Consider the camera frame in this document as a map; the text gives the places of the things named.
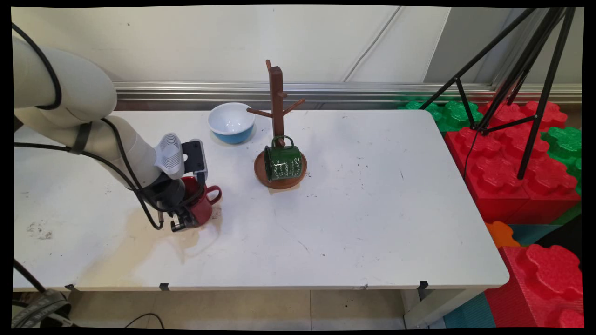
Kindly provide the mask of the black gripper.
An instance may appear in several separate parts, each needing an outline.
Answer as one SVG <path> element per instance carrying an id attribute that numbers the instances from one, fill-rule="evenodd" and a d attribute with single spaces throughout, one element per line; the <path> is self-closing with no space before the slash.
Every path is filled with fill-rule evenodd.
<path id="1" fill-rule="evenodd" d="M 172 218 L 170 221 L 172 232 L 200 227 L 200 222 L 192 208 L 183 205 L 183 201 L 187 199 L 187 188 L 181 179 L 155 181 L 142 188 L 142 192 L 144 199 L 151 201 L 152 206 L 156 204 L 160 211 L 167 210 L 166 213 Z"/>

